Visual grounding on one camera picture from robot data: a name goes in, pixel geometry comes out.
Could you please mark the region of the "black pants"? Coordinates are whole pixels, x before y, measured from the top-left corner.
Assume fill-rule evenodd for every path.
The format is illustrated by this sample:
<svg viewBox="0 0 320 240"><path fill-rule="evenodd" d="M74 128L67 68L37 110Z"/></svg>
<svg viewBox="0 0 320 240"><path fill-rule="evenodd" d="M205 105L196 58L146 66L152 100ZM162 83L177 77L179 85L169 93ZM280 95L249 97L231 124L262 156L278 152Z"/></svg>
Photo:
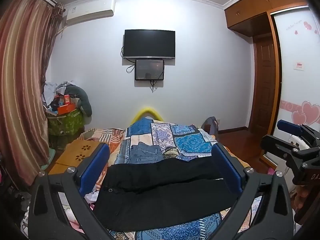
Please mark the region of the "black pants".
<svg viewBox="0 0 320 240"><path fill-rule="evenodd" d="M231 207L238 198L212 157L108 168L93 213L107 229L159 229L192 222Z"/></svg>

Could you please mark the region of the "white crumpled cloth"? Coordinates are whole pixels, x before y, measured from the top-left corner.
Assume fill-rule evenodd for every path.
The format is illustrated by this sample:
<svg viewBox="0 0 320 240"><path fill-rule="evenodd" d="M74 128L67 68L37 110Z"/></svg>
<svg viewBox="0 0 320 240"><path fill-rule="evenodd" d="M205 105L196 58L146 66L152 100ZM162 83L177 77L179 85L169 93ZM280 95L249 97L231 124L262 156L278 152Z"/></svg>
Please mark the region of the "white crumpled cloth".
<svg viewBox="0 0 320 240"><path fill-rule="evenodd" d="M86 202L88 202L88 204L93 204L97 201L98 196L99 196L99 191L94 191L86 194L84 196L84 199L86 200Z"/></svg>

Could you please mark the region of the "wooden lap desk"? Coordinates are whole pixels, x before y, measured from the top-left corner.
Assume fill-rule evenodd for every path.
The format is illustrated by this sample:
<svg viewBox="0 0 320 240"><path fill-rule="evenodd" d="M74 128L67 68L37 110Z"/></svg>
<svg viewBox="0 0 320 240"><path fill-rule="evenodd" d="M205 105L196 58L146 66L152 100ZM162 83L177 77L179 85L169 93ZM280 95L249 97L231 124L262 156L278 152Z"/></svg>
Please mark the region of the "wooden lap desk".
<svg viewBox="0 0 320 240"><path fill-rule="evenodd" d="M65 151L49 171L49 175L61 174L70 166L78 167L85 158L91 156L99 144L98 141L74 140L66 146Z"/></svg>

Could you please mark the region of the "grey backpack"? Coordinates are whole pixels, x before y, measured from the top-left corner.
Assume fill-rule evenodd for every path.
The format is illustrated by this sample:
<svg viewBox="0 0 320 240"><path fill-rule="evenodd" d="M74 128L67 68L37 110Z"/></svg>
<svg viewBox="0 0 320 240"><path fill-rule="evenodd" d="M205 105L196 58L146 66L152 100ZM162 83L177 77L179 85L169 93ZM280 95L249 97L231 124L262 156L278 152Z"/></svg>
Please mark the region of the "grey backpack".
<svg viewBox="0 0 320 240"><path fill-rule="evenodd" d="M218 136L219 133L219 124L216 117L208 117L205 122L202 124L201 128L207 132L209 135Z"/></svg>

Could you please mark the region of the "green patterned storage box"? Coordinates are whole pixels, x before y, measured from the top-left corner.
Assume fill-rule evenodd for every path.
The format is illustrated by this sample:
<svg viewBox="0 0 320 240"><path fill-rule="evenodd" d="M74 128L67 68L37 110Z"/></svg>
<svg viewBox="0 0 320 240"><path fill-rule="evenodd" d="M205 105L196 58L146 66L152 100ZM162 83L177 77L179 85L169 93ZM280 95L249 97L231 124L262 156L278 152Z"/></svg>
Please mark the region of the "green patterned storage box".
<svg viewBox="0 0 320 240"><path fill-rule="evenodd" d="M50 135L74 135L84 126L83 114L79 109L60 116L48 117L48 132Z"/></svg>

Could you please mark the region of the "orange striped pillow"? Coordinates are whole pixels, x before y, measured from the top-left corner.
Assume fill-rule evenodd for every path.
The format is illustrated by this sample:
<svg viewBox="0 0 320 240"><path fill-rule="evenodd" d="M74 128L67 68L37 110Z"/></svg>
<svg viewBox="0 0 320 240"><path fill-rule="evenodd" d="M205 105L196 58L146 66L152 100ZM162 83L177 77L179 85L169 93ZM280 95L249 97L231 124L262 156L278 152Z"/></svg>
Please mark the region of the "orange striped pillow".
<svg viewBox="0 0 320 240"><path fill-rule="evenodd" d="M124 134L125 131L118 128L90 128L82 132L77 139L103 142L109 146L111 157L115 158L120 151Z"/></svg>

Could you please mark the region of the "orange red box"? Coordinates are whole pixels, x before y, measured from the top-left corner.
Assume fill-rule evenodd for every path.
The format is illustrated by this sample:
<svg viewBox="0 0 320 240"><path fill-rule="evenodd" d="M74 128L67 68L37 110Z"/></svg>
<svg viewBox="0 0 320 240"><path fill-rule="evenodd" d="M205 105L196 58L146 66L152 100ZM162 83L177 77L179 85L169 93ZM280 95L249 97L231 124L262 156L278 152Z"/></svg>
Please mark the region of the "orange red box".
<svg viewBox="0 0 320 240"><path fill-rule="evenodd" d="M58 115L64 115L68 114L76 109L76 106L74 103L70 103L67 105L62 105L57 108Z"/></svg>

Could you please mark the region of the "blue patchwork bedspread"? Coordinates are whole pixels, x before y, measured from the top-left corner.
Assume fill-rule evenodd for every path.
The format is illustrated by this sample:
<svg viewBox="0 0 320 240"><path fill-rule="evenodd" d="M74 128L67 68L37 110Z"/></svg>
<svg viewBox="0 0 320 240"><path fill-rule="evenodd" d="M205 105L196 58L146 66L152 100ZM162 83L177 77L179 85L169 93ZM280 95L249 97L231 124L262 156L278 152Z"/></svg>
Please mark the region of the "blue patchwork bedspread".
<svg viewBox="0 0 320 240"><path fill-rule="evenodd" d="M129 126L122 141L111 154L108 165L141 164L136 152L151 150L151 163L176 158L183 161L210 156L211 146L216 144L214 135L194 125L178 125L142 118ZM198 220L166 228L133 232L110 231L114 239L207 239L228 213L228 209Z"/></svg>

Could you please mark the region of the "wooden wardrobe with white door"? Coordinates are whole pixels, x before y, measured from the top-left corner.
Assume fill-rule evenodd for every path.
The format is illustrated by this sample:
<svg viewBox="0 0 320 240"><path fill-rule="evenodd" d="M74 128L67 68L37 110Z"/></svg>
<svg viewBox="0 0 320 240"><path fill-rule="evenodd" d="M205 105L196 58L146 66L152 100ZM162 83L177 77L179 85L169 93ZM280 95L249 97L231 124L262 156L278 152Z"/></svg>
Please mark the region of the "wooden wardrobe with white door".
<svg viewBox="0 0 320 240"><path fill-rule="evenodd" d="M276 67L275 94L267 134L290 136L276 127L279 120L319 129L319 20L306 0L230 0L224 6L227 28L253 43L272 36ZM246 146L255 158L272 166L280 159L259 146L263 135L250 131Z"/></svg>

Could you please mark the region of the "grey plush toy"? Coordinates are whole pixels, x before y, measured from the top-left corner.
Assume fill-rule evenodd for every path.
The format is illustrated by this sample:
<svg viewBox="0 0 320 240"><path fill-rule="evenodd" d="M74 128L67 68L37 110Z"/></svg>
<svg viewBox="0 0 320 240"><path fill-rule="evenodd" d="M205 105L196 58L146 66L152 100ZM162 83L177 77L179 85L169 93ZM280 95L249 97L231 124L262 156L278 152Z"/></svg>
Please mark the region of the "grey plush toy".
<svg viewBox="0 0 320 240"><path fill-rule="evenodd" d="M69 94L71 97L78 98L80 100L79 107L83 110L83 113L87 117L92 116L92 107L89 102L87 93L76 85L67 85L65 94Z"/></svg>

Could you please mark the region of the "yellow headboard cushion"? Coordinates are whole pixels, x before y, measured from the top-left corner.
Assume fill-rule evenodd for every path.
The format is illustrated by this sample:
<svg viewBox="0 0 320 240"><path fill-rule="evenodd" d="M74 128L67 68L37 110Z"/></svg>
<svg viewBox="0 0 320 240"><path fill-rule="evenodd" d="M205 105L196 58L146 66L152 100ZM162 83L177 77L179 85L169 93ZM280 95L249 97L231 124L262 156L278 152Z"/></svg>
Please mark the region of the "yellow headboard cushion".
<svg viewBox="0 0 320 240"><path fill-rule="evenodd" d="M131 124L134 124L135 122L137 122L138 120L140 120L143 117L152 117L153 120L157 120L157 121L163 121L163 118L160 116L160 114L153 108L151 107L145 107L143 109L141 109L136 115L135 117L132 119Z"/></svg>

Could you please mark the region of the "striped brown curtain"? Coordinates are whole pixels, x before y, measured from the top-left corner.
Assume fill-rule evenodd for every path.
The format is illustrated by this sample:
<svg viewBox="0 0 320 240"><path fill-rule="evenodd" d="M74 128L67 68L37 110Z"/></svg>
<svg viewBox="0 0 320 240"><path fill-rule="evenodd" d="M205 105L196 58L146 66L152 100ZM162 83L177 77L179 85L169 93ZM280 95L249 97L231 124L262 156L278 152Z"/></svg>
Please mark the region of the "striped brown curtain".
<svg viewBox="0 0 320 240"><path fill-rule="evenodd" d="M42 94L64 6L13 0L1 17L1 155L18 185L48 163Z"/></svg>

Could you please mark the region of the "white air conditioner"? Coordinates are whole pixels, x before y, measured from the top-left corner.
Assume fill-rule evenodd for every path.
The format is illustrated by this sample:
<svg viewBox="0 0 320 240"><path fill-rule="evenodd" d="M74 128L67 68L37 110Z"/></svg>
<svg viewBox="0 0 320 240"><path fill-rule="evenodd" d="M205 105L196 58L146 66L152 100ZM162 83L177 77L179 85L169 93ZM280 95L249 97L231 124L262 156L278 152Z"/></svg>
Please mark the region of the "white air conditioner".
<svg viewBox="0 0 320 240"><path fill-rule="evenodd" d="M97 20L114 15L115 0L95 0L74 5L68 10L66 25Z"/></svg>

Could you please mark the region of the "small black wall screen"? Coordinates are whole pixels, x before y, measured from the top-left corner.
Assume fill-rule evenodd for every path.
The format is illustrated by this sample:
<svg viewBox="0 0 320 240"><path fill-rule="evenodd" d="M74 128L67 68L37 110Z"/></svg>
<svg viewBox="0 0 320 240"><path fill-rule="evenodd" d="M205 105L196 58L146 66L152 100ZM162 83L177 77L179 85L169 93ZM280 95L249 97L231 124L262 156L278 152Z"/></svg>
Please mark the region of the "small black wall screen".
<svg viewBox="0 0 320 240"><path fill-rule="evenodd" d="M138 59L135 63L135 80L156 81L164 79L164 61Z"/></svg>

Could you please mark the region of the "black wall television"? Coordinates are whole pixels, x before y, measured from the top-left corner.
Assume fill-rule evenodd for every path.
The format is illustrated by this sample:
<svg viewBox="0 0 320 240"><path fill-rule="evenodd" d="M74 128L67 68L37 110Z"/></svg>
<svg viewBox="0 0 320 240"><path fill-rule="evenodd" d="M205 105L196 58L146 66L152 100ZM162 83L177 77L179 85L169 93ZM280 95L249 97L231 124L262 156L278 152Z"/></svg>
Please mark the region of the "black wall television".
<svg viewBox="0 0 320 240"><path fill-rule="evenodd" d="M127 59L175 59L176 35L170 30L127 29L123 57Z"/></svg>

